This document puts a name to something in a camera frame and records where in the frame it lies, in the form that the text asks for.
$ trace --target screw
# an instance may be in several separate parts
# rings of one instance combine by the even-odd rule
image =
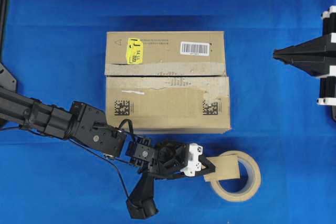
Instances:
[[[94,141],[94,142],[98,142],[98,141],[99,141],[99,136],[98,136],[98,135],[95,135],[95,136],[93,137],[93,141]]]

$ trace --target white label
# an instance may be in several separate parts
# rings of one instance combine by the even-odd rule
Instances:
[[[198,42],[181,42],[180,54],[209,56],[210,44]]]
[[[331,33],[331,43],[336,43],[336,33]]]

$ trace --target beige tape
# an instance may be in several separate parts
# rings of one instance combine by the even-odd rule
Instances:
[[[216,171],[204,175],[206,182],[240,178],[237,155],[221,155],[207,159],[216,166]]]
[[[250,199],[259,189],[261,183],[261,175],[258,164],[255,160],[244,152],[228,151],[222,155],[237,155],[238,162],[242,163],[247,171],[247,183],[240,191],[229,193],[220,185],[219,180],[211,181],[211,187],[221,198],[227,201],[239,202]]]

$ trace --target robotic arm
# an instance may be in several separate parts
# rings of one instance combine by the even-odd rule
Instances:
[[[19,126],[14,129],[70,140],[89,152],[93,149],[116,161],[122,161],[118,157],[127,135],[131,136],[125,153],[131,159],[126,163],[138,167],[138,173],[142,174],[130,195],[124,187],[131,218],[146,219],[158,212],[153,200],[155,179],[195,177],[215,171],[215,166],[204,157],[203,148],[197,144],[163,142],[152,146],[149,138],[134,135],[129,119],[113,127],[107,124],[103,111],[86,103],[73,102],[66,111],[19,95],[15,90],[16,80],[0,64],[0,127],[8,121],[15,122]],[[130,132],[122,129],[126,123]]]

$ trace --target barcode label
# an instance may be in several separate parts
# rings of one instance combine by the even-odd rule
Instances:
[[[209,56],[209,43],[198,42],[181,42],[180,54],[182,55],[199,55]]]
[[[130,101],[114,101],[114,115],[130,115],[130,108]]]

